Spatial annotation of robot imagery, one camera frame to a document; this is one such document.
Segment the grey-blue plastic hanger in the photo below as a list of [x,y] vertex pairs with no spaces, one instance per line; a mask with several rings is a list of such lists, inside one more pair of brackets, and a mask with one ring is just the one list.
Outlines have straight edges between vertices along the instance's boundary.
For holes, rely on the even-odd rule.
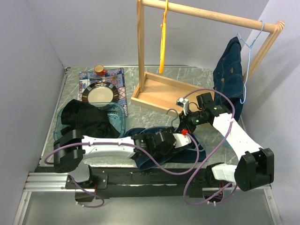
[[[171,127],[173,127],[173,122],[178,119],[179,114],[178,114],[178,112],[174,108],[171,108],[171,109],[167,110],[166,115],[168,115],[168,113],[170,111],[174,111],[175,114],[176,114],[176,116],[170,122]],[[193,137],[194,137],[194,140],[197,142],[197,146],[198,146],[198,149],[199,149],[200,152],[204,152],[205,150],[209,149],[208,145],[205,143],[205,141],[204,141],[203,138],[201,138],[199,135],[197,135],[195,133],[193,133]],[[188,146],[186,146],[185,150],[196,151],[196,145],[194,144],[194,147],[188,147]]]

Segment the denim garment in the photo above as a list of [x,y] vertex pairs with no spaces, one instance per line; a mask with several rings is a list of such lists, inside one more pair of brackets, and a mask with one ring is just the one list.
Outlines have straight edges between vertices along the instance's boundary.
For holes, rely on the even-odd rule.
[[[158,131],[162,131],[165,128],[167,127],[150,127],[150,128],[136,127],[136,128],[129,129],[124,134],[124,136],[127,137],[127,136],[142,135],[147,133],[155,134]],[[191,142],[187,146],[194,147],[194,143]],[[183,164],[194,163],[197,156],[196,151],[185,150],[185,147],[183,148],[182,151],[176,154],[171,154],[171,155],[158,154],[158,156],[153,156],[153,157],[160,165],[163,165],[164,163],[183,163]],[[156,167],[155,163],[145,154],[142,154],[141,157],[134,159],[134,161],[137,168],[141,170],[148,170]]]

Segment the blue denim skirt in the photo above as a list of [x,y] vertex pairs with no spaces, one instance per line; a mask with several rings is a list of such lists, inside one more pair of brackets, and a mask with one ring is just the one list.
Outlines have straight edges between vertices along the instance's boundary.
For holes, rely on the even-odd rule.
[[238,121],[244,100],[243,75],[241,66],[241,44],[233,37],[227,44],[215,70],[213,71],[213,89],[223,93],[233,103],[234,119]]

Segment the light blue wire hanger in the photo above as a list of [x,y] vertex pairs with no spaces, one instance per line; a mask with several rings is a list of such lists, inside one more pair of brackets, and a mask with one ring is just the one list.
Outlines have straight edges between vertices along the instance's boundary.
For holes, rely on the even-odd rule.
[[264,26],[265,26],[265,22],[263,20],[261,20],[262,22],[262,28],[259,31],[259,33],[257,34],[257,36],[253,39],[251,44],[248,44],[240,35],[240,33],[237,33],[237,37],[239,40],[241,40],[249,49],[249,53],[248,53],[248,62],[247,62],[247,70],[246,70],[246,76],[245,76],[245,81],[243,83],[243,99],[240,99],[240,103],[243,105],[246,101],[246,97],[247,97],[247,82],[248,82],[248,77],[249,77],[249,69],[251,66],[251,52],[252,52],[252,48],[253,45],[255,44],[256,40],[259,38],[260,34],[262,33]]

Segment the black garment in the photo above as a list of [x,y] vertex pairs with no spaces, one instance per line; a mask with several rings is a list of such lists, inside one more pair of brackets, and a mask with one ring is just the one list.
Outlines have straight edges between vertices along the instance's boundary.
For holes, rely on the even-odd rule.
[[61,123],[66,125],[60,130],[62,135],[78,130],[82,135],[95,138],[118,138],[120,132],[110,123],[106,110],[78,100],[71,100],[64,107]]

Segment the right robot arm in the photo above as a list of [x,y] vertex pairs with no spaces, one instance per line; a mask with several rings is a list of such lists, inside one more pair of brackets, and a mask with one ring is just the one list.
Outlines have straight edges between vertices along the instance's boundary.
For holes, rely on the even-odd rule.
[[189,100],[179,98],[176,104],[183,108],[179,114],[180,133],[194,132],[196,126],[209,123],[222,136],[234,150],[237,165],[216,163],[206,167],[205,181],[211,186],[217,186],[222,180],[234,182],[242,191],[249,191],[274,181],[274,153],[269,148],[262,148],[253,141],[239,126],[232,116],[232,112],[225,105],[217,105],[210,93],[196,97],[199,111],[189,109]]

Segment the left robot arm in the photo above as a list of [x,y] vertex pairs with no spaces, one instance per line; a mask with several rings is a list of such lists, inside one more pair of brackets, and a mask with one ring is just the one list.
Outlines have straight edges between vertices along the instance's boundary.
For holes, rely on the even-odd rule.
[[71,130],[54,142],[53,149],[66,146],[54,153],[56,173],[69,173],[82,188],[93,184],[90,167],[83,161],[97,157],[129,158],[137,164],[153,157],[161,161],[174,152],[177,140],[171,130],[133,135],[118,139],[95,138]]

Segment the yellow plastic hanger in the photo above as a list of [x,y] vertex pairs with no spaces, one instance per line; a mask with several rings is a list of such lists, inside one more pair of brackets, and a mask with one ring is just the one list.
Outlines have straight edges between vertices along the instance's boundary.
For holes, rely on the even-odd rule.
[[163,22],[161,24],[161,43],[160,43],[160,64],[159,73],[164,72],[165,66],[165,46],[166,46],[166,17],[168,12],[168,0],[165,1],[165,11],[163,13]]

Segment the light blue mug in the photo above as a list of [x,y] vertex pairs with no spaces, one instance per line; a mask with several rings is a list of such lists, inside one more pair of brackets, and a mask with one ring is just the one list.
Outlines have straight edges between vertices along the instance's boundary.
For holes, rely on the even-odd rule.
[[227,140],[224,140],[222,142],[222,145],[225,146],[225,147],[227,147],[227,148],[232,148],[231,145],[229,144],[229,142]]

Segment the wooden clothes rack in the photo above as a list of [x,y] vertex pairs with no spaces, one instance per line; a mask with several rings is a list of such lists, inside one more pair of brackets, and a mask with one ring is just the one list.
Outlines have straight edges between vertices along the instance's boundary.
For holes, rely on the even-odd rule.
[[162,74],[155,74],[150,69],[146,69],[144,64],[145,7],[162,9],[165,13],[175,12],[253,30],[262,29],[264,32],[267,32],[269,34],[268,37],[255,57],[250,61],[250,66],[244,73],[244,81],[252,76],[285,26],[283,21],[278,21],[276,24],[262,23],[252,19],[169,3],[162,0],[138,0],[136,2],[136,9],[139,83],[133,92],[131,103],[160,113],[165,113],[170,108],[179,111],[180,108],[176,106],[175,100],[183,96],[183,94],[188,94],[188,92],[200,87],[211,86],[212,73],[210,70],[206,71],[204,69],[189,67],[180,67],[178,69],[168,68]]

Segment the gold fork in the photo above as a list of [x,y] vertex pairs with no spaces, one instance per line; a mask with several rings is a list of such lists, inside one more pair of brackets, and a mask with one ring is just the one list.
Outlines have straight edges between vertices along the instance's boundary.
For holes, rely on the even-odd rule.
[[93,77],[90,78],[90,81],[106,81],[108,79],[117,79],[117,76]]

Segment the patterned blue placemat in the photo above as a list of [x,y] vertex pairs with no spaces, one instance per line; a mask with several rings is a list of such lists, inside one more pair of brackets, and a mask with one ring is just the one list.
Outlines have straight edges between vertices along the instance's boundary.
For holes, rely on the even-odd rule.
[[108,70],[106,70],[106,74],[103,76],[98,76],[94,70],[80,72],[79,73],[79,87],[78,87],[77,99],[79,101],[82,100],[82,93],[90,84],[96,83],[96,82],[101,82],[101,81],[90,81],[90,78],[104,77],[104,76],[117,76],[117,79],[108,79],[106,81],[112,83],[117,88],[117,90],[119,92],[119,98],[116,102],[124,108],[125,114],[127,117],[128,116],[128,106],[127,106],[127,98],[126,98],[124,68],[122,68],[122,67],[108,69]]

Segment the black rimmed plate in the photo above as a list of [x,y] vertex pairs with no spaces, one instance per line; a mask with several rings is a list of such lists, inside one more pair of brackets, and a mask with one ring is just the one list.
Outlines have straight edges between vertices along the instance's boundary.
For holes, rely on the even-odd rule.
[[82,101],[87,103],[110,103],[119,98],[117,88],[110,82],[95,82],[82,93]]

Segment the orange cup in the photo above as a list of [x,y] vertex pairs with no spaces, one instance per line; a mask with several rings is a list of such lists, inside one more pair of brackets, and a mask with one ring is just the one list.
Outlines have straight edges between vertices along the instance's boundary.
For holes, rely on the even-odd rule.
[[106,74],[106,70],[103,65],[96,65],[94,71],[98,76],[103,76]]

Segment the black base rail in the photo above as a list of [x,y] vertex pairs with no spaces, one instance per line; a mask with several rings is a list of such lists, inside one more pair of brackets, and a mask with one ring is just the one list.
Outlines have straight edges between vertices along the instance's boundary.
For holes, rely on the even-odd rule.
[[[137,168],[92,167],[88,181],[77,182],[84,189],[96,190],[96,194],[104,199],[118,197],[160,197],[182,196],[185,185],[195,169],[184,175],[171,175],[161,169],[140,170]],[[217,191],[228,181],[206,180],[206,169],[200,171],[192,179],[186,196],[203,197],[203,188]]]

